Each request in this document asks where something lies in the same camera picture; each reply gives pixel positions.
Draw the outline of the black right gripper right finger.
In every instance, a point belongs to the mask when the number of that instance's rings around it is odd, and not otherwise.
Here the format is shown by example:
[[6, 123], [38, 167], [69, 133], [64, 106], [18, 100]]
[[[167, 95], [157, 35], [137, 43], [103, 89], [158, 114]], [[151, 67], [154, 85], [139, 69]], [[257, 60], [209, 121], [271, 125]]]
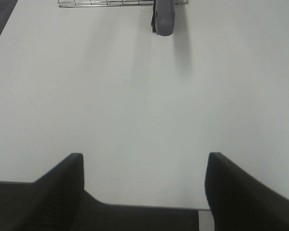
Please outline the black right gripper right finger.
[[289, 231], [289, 199], [222, 153], [210, 153], [205, 194], [217, 231]]

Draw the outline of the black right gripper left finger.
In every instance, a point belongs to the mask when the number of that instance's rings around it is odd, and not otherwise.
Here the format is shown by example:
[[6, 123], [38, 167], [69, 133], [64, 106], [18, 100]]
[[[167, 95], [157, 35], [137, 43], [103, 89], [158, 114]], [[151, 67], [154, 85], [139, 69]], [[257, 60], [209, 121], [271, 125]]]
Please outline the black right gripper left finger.
[[68, 155], [35, 182], [0, 181], [0, 231], [197, 231], [198, 211], [111, 205], [84, 188], [83, 155]]

